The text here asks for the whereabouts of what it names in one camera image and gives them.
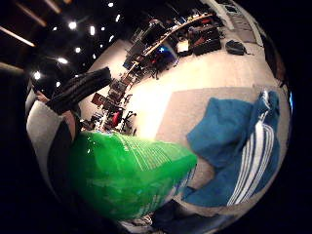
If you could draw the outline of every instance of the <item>shoe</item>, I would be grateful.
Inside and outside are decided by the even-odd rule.
[[[119,222],[125,229],[127,229],[130,233],[138,234],[138,233],[153,233],[152,219],[150,215],[143,216],[141,218],[136,218],[127,221]]]

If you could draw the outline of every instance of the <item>backpack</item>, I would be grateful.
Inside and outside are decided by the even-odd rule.
[[[242,43],[236,42],[233,40],[231,40],[225,44],[225,49],[226,49],[227,53],[229,53],[231,55],[243,56],[244,53],[246,53],[247,55],[251,55],[251,54],[247,53],[247,50]]]

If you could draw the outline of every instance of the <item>black bag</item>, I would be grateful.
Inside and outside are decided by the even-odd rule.
[[[242,43],[236,42],[233,40],[231,40],[225,44],[225,49],[226,49],[227,53],[229,53],[231,55],[243,56],[244,53],[248,54],[245,46]]]
[[[221,49],[221,43],[219,39],[207,40],[193,47],[193,53],[196,56],[203,55],[208,52],[213,52]]]

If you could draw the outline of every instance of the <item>blue towel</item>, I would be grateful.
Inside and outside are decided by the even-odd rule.
[[[183,201],[201,207],[231,206],[259,192],[278,167],[279,116],[274,92],[262,92],[254,104],[211,98],[205,117],[187,140],[214,166],[216,175],[199,190],[186,189]]]

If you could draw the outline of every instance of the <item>red object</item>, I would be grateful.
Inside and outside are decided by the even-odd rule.
[[[208,22],[210,22],[210,21],[211,21],[210,19],[203,19],[203,20],[202,20],[202,23],[205,24],[205,23],[208,23]]]

